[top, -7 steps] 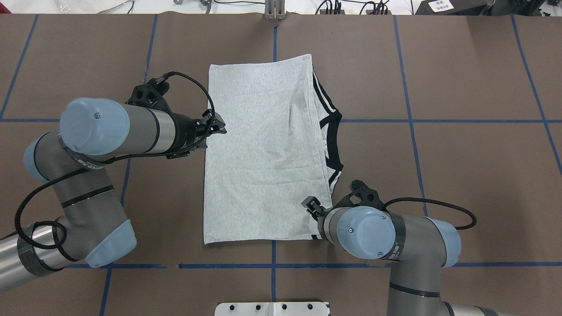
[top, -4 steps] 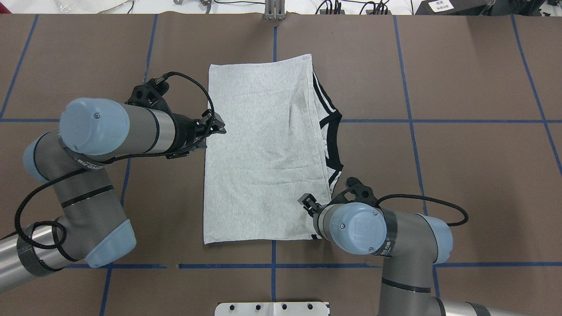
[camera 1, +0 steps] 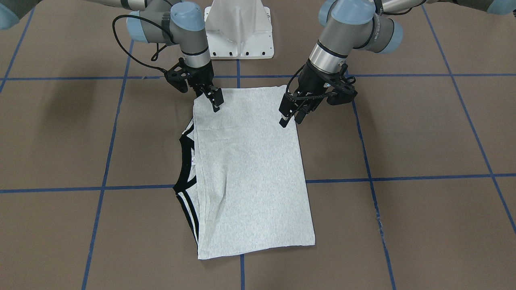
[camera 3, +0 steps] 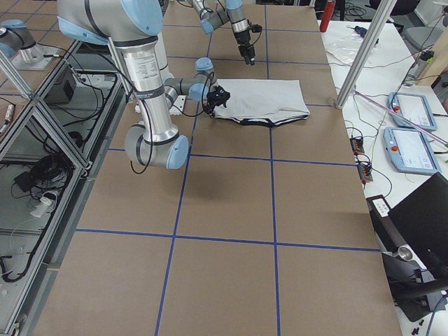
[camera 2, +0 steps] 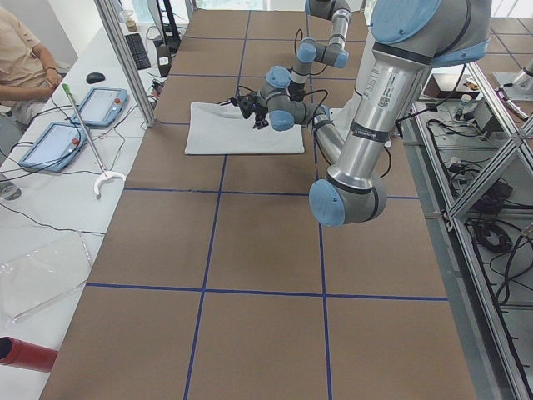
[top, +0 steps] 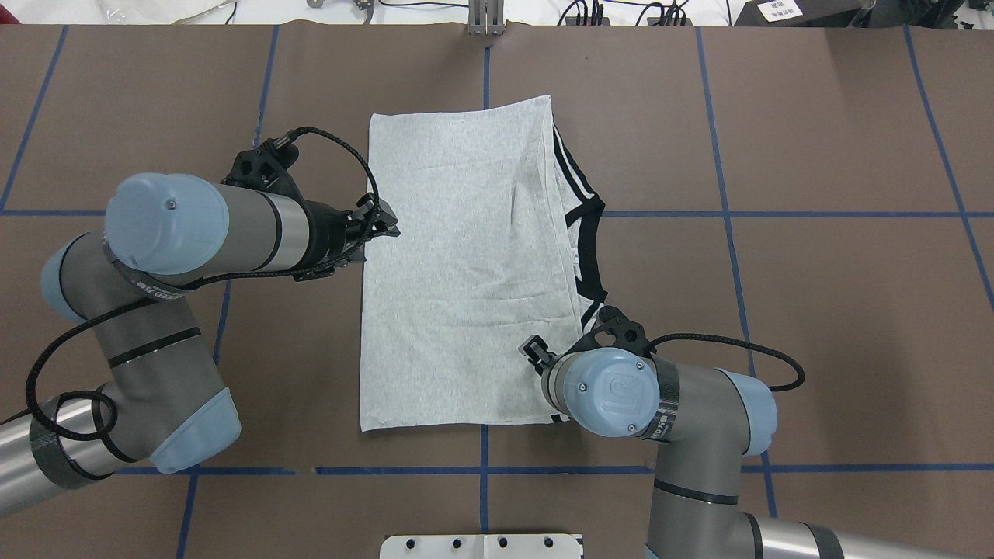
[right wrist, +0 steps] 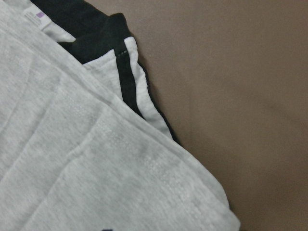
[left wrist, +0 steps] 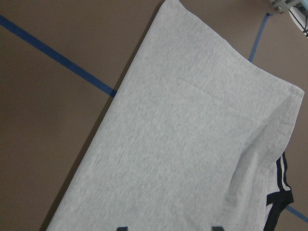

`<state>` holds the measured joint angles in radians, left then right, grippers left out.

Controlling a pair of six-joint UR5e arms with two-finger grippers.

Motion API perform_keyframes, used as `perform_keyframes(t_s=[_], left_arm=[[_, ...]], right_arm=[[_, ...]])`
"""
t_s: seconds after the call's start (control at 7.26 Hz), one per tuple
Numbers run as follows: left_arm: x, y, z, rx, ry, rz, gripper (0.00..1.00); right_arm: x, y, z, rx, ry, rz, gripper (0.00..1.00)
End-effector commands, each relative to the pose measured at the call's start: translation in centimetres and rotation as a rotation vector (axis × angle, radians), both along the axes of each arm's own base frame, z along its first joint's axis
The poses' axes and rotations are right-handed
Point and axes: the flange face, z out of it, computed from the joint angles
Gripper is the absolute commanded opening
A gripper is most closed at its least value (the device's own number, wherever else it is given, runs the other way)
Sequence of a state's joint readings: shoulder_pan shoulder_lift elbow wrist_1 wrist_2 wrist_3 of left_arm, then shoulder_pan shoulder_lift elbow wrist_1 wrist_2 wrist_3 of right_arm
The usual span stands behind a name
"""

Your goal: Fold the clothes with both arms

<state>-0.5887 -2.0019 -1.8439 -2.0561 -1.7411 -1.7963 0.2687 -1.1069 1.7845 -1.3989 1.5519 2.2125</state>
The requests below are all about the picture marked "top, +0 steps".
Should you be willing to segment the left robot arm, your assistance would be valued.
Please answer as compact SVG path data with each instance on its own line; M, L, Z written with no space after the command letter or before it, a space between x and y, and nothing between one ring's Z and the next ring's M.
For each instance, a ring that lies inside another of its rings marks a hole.
M241 423L188 294L235 277L330 276L362 259L398 220L366 193L351 211L183 174L125 179L102 229L52 255L47 304L74 327L39 356L26 407L2 424L2 515L106 480L142 460L161 474L227 449ZM40 369L67 340L95 333L110 382L42 401Z

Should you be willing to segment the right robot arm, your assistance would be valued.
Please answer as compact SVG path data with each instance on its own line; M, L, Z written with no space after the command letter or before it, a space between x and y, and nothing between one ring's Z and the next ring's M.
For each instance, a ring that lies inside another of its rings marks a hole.
M775 390L748 375L656 355L665 341L625 330L609 346L586 334L562 354L537 335L520 347L558 414L599 436L656 443L646 557L951 557L743 512L742 461L773 442Z

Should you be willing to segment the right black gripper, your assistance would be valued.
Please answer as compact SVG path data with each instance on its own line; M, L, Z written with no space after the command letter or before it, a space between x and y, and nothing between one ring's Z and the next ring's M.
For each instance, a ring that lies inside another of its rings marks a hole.
M549 404L558 404L556 389L556 379L558 365L561 359L554 359L554 353L550 351L546 340L540 335L532 335L520 346L520 353L524 355L533 370L540 376L540 388L544 400Z

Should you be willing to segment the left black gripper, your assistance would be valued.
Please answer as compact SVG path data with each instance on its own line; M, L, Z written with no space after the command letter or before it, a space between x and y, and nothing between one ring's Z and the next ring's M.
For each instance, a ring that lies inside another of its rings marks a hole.
M338 268L365 262L363 243L401 234L393 210L374 196L362 196L357 208L351 211L309 200L304 202L304 209L310 234L304 254L306 282L332 276Z

